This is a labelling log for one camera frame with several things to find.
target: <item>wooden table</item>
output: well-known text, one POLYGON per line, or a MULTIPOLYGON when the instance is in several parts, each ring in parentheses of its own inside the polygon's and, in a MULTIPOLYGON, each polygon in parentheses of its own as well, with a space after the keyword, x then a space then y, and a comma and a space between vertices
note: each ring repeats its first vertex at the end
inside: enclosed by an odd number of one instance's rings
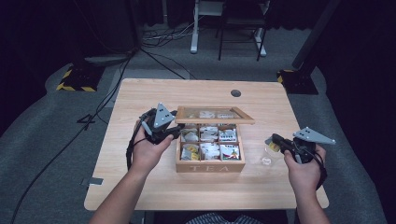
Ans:
MULTIPOLYGON (((142 113, 162 102, 169 110, 178 105, 237 106, 253 117, 253 125, 241 125, 246 165, 242 173, 176 173, 176 142, 163 153, 150 173, 136 210, 244 210, 293 209, 296 207, 282 157, 262 164, 264 140, 272 133, 291 139, 300 130, 284 88, 275 82, 203 81, 172 79, 124 79, 108 124, 85 200, 95 210, 125 175, 125 150, 142 113), (233 97, 232 90, 241 91, 233 97)), ((329 201, 318 190, 322 207, 329 201)))

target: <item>box lid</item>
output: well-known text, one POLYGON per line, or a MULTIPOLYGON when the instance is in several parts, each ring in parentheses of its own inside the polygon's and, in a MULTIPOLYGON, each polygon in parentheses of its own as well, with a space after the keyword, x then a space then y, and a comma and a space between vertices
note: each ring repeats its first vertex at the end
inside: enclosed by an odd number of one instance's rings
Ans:
POLYGON ((175 123, 254 124, 255 120, 236 106, 188 106, 177 108, 175 123))

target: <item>office chair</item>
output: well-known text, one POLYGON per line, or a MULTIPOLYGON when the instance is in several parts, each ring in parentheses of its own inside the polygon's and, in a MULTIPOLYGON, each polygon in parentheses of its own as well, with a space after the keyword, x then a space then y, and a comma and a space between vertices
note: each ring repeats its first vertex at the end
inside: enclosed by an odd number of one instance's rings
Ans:
POLYGON ((246 40, 224 40, 224 30, 228 28, 254 30, 251 38, 262 28, 262 41, 259 47, 259 54, 257 55, 258 61, 261 56, 260 54, 266 33, 265 16, 259 1, 226 0, 224 2, 220 16, 219 29, 216 31, 217 38, 220 30, 219 61, 221 59, 223 43, 252 43, 251 40, 248 42, 246 40))

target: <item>hand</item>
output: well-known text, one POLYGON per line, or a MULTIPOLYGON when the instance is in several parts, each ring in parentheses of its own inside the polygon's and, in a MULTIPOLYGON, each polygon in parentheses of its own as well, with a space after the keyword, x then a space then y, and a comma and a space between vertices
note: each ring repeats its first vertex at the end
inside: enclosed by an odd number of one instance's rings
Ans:
POLYGON ((149 172, 158 164, 161 155, 169 147, 174 136, 172 134, 168 135, 158 145, 150 143, 147 139, 140 141, 144 138, 146 138, 145 130, 143 127, 140 127, 134 139, 135 146, 134 153, 132 154, 133 159, 131 171, 138 172, 142 175, 148 175, 149 172))
MULTIPOLYGON (((326 150, 317 145, 315 151, 325 160, 326 150)), ((285 163, 289 168, 289 181, 296 196, 315 196, 320 179, 319 165, 315 160, 309 163, 297 163, 291 153, 285 150, 285 163)))

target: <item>white desk frame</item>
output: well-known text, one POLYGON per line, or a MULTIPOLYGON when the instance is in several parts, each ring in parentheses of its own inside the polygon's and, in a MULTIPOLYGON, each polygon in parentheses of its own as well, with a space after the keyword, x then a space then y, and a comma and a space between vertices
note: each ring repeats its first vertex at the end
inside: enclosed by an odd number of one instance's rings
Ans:
MULTIPOLYGON (((198 52, 198 33, 199 33, 199 16, 221 16, 222 11, 222 2, 207 2, 201 0, 195 0, 195 8, 194 8, 194 28, 192 31, 192 39, 191 39, 191 49, 190 52, 195 54, 198 52)), ((268 10, 270 1, 267 1, 262 5, 262 13, 265 14, 268 10)), ((262 41, 262 29, 254 36, 257 48, 260 47, 260 42, 262 41)), ((262 47, 262 51, 260 53, 262 57, 267 55, 265 48, 262 47)))

